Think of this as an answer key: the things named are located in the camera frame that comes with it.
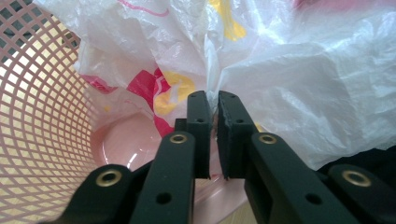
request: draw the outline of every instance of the crumpled plastic bag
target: crumpled plastic bag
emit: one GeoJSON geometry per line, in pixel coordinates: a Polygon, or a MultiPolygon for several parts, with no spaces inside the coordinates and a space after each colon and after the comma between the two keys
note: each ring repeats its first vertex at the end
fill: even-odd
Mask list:
{"type": "Polygon", "coordinates": [[[206,91],[215,112],[222,90],[313,169],[396,143],[393,1],[35,3],[82,39],[76,68],[91,94],[141,96],[161,134],[189,93],[206,91]]]}

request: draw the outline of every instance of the yellow print on bag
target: yellow print on bag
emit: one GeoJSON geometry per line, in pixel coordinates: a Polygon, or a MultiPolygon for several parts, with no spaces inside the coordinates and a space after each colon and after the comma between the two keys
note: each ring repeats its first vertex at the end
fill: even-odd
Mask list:
{"type": "Polygon", "coordinates": [[[230,0],[209,0],[209,4],[220,14],[226,38],[236,41],[247,35],[245,28],[231,15],[230,0]]]}
{"type": "Polygon", "coordinates": [[[187,99],[195,91],[194,82],[175,72],[163,72],[166,82],[171,88],[154,98],[154,111],[157,115],[167,115],[178,103],[187,99]]]}

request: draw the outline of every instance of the white plastic bag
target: white plastic bag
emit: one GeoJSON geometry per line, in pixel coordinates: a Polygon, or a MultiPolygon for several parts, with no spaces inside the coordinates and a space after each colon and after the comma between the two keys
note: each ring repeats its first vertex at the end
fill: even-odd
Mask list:
{"type": "Polygon", "coordinates": [[[395,143],[392,1],[35,3],[81,37],[76,68],[104,90],[94,94],[144,95],[161,134],[185,117],[189,93],[205,90],[215,111],[223,90],[314,169],[395,143]]]}

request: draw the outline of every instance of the wastebasket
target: wastebasket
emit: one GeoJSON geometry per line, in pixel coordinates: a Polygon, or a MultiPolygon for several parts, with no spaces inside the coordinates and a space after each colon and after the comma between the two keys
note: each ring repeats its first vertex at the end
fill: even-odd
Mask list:
{"type": "MultiPolygon", "coordinates": [[[[79,39],[31,2],[0,2],[1,223],[59,216],[98,167],[91,149],[92,101],[73,68],[79,39]]],[[[195,205],[194,215],[206,218],[200,223],[220,221],[246,201],[243,182],[218,180],[198,197],[207,199],[195,205]]]]}

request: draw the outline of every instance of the plastic basket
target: plastic basket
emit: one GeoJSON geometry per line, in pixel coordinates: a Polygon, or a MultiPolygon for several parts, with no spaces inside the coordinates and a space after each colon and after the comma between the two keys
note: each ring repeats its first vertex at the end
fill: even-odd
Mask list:
{"type": "MultiPolygon", "coordinates": [[[[73,68],[79,39],[31,2],[0,2],[0,223],[56,218],[98,166],[95,110],[73,68]]],[[[205,217],[199,223],[220,221],[246,201],[243,182],[229,183],[195,206],[194,216],[205,217]]]]}

